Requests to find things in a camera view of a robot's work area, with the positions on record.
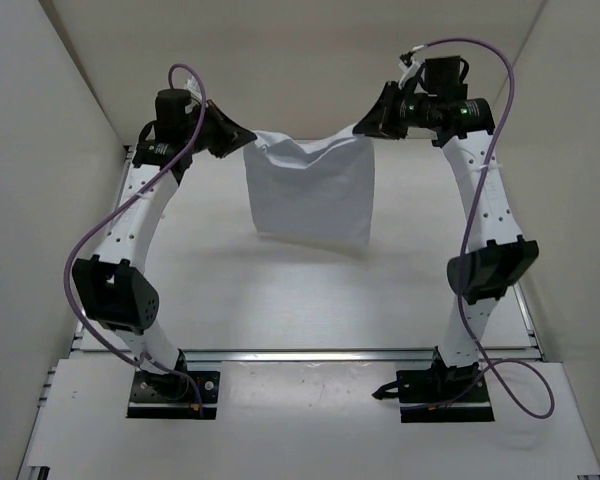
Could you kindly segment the white skirt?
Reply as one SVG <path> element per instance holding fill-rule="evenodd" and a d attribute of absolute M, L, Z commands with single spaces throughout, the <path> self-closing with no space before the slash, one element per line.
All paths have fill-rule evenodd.
<path fill-rule="evenodd" d="M 257 131 L 243 148 L 252 220 L 260 235 L 365 248 L 375 196 L 373 141 L 348 126 L 321 140 Z"/>

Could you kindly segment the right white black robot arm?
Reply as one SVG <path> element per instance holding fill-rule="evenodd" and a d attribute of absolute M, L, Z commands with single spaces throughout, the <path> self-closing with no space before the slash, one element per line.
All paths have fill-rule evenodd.
<path fill-rule="evenodd" d="M 428 371 L 428 387 L 451 400 L 477 376 L 479 348 L 499 300 L 539 255 L 525 239 L 503 186 L 494 152 L 496 133 L 484 99 L 453 99 L 416 93 L 406 85 L 385 84 L 370 112 L 353 131 L 401 140 L 412 127 L 431 130 L 432 144 L 449 163 L 466 216 L 460 255 L 447 264 L 454 305 L 444 339 Z"/>

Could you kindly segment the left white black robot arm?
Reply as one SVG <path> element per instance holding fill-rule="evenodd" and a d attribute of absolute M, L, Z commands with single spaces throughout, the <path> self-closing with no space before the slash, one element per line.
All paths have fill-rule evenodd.
<path fill-rule="evenodd" d="M 149 247 L 194 155 L 224 158 L 256 136 L 213 101 L 194 100 L 182 89 L 160 91 L 155 110 L 132 151 L 118 215 L 91 257 L 75 261 L 71 276 L 87 319 L 124 343 L 147 384 L 177 398 L 188 389 L 189 373 L 158 322 L 159 294 L 144 275 Z"/>

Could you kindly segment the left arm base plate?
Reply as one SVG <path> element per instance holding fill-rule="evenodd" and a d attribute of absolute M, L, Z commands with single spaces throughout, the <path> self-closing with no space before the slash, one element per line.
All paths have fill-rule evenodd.
<path fill-rule="evenodd" d="M 191 383 L 171 374 L 137 370 L 130 388 L 126 417 L 159 420 L 215 420 L 221 371 L 216 365 L 194 369 L 188 376 L 199 389 L 202 405 Z"/>

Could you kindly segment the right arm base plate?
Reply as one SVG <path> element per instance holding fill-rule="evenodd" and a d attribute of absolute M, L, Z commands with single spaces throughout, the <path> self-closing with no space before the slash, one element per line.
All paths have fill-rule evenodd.
<path fill-rule="evenodd" d="M 426 370 L 402 369 L 396 379 L 380 386 L 372 397 L 397 399 L 403 424 L 489 423 L 495 420 L 489 391 L 478 375 L 477 365 L 469 376 L 443 382 L 439 365 Z"/>

